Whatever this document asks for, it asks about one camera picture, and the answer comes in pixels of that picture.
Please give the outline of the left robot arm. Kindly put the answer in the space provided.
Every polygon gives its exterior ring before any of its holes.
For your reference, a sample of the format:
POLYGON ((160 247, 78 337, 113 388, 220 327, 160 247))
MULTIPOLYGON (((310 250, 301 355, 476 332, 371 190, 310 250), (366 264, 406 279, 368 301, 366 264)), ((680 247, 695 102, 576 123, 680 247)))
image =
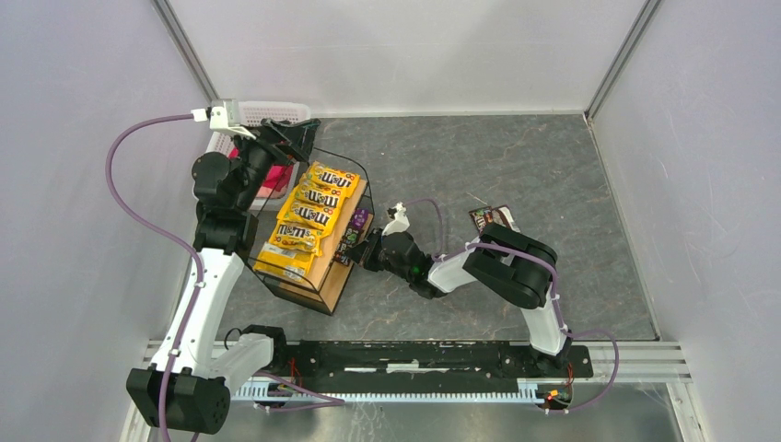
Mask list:
POLYGON ((164 440, 172 430, 217 433, 232 396, 284 343, 279 328, 249 326, 213 356, 219 321, 257 233, 252 201, 273 166, 309 160, 320 125, 318 119, 240 125, 231 131, 236 157, 211 151, 192 164, 196 232, 192 242, 173 238, 191 256, 191 273, 163 344, 149 367, 132 369, 126 381, 136 408, 164 440))

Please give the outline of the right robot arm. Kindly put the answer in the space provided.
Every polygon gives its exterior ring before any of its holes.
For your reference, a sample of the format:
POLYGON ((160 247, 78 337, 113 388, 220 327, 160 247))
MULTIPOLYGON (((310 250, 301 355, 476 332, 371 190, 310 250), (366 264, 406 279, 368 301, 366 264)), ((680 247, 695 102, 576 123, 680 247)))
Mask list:
POLYGON ((407 231, 373 229, 346 257, 371 272, 403 279, 418 296, 444 297, 479 283, 507 303, 522 309, 530 334, 530 359, 540 370, 567 364, 572 339, 554 306, 553 249, 519 232, 491 223, 461 251, 436 257, 423 252, 407 231))

